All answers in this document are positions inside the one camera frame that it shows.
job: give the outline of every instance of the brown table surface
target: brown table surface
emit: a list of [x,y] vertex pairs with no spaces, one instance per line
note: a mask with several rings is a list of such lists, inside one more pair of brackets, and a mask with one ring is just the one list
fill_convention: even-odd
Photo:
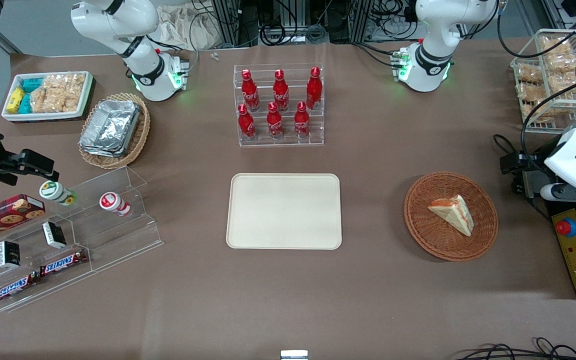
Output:
[[[308,349],[313,360],[448,360],[489,343],[534,349],[532,337],[576,348],[576,300],[551,224],[510,191],[491,139],[519,138],[510,59],[496,40],[464,41],[444,84],[416,93],[350,45],[220,50],[218,62],[202,52],[187,91],[147,102],[150,134],[131,165],[165,245],[0,313],[0,358],[261,360]],[[315,61],[325,63],[326,145],[241,149],[233,65]],[[14,75],[90,71],[93,103],[136,92],[115,55],[12,62]],[[103,173],[78,153],[81,127],[0,118],[7,150],[51,157],[66,186]],[[480,259],[439,260],[409,234],[404,196],[434,171],[464,174],[492,198],[499,233]],[[229,248],[237,173],[336,174],[341,247]],[[41,182],[0,184],[0,199]]]

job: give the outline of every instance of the sandwich slice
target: sandwich slice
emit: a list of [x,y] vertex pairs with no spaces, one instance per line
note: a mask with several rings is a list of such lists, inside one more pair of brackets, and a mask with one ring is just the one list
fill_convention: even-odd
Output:
[[467,237],[472,234],[474,227],[473,217],[468,210],[466,201],[460,194],[451,198],[439,198],[431,202],[428,209]]

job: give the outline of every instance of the small plastic bottle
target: small plastic bottle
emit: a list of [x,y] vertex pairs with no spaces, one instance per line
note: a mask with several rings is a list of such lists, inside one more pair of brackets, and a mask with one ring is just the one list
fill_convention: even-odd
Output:
[[257,84],[255,84],[250,70],[248,69],[241,71],[241,78],[244,80],[241,85],[241,92],[243,93],[244,101],[251,112],[256,112],[260,107]]
[[306,105],[308,109],[319,110],[322,107],[322,91],[324,89],[320,75],[322,69],[313,66],[310,69],[310,79],[306,85]]
[[65,207],[74,205],[77,200],[75,191],[66,189],[61,183],[50,180],[41,184],[41,187],[39,187],[39,195],[46,200],[60,203]]
[[299,101],[297,103],[297,112],[294,114],[294,132],[300,141],[308,139],[311,134],[309,129],[310,122],[311,116],[306,111],[306,103]]
[[268,130],[270,130],[270,137],[279,141],[284,137],[284,127],[282,126],[282,114],[279,113],[277,109],[277,104],[274,101],[270,101],[268,104],[268,116],[266,116],[266,121],[268,121]]
[[109,212],[114,212],[120,217],[128,215],[131,206],[128,201],[124,201],[118,193],[108,191],[107,193],[101,195],[99,198],[99,207],[103,210],[108,210]]
[[255,123],[252,115],[248,112],[246,104],[240,104],[237,110],[239,112],[239,129],[241,129],[244,140],[248,142],[256,141]]
[[274,102],[277,104],[277,109],[280,112],[288,110],[288,84],[284,79],[284,71],[278,69],[274,71],[274,85],[272,85],[272,93],[274,94]]

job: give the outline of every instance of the red cookie box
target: red cookie box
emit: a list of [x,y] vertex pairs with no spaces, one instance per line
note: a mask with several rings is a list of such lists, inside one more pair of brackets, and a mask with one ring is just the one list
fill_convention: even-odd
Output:
[[27,194],[0,202],[0,233],[46,214],[44,203]]

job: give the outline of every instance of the coca-cola bottle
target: coca-cola bottle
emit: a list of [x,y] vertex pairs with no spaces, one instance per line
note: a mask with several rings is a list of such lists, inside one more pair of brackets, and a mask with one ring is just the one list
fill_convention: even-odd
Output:
[[284,127],[282,126],[282,114],[278,112],[277,104],[270,101],[268,104],[268,116],[265,120],[268,121],[268,130],[270,130],[270,137],[276,141],[284,137]]
[[322,107],[323,84],[320,75],[322,69],[313,66],[310,69],[310,79],[306,85],[306,105],[308,109],[319,110]]
[[241,71],[241,78],[244,80],[241,85],[241,92],[244,94],[244,101],[251,112],[259,110],[259,92],[257,84],[252,79],[250,70],[244,69]]
[[239,129],[244,135],[245,141],[256,141],[257,132],[255,131],[255,124],[252,115],[249,114],[246,104],[240,104],[238,107],[239,112]]
[[282,69],[274,71],[272,93],[274,94],[274,102],[277,104],[277,109],[279,109],[280,112],[288,110],[288,84],[286,84],[284,71]]
[[310,135],[311,116],[306,112],[306,103],[299,101],[297,103],[297,112],[294,114],[294,132],[299,140],[308,139]]

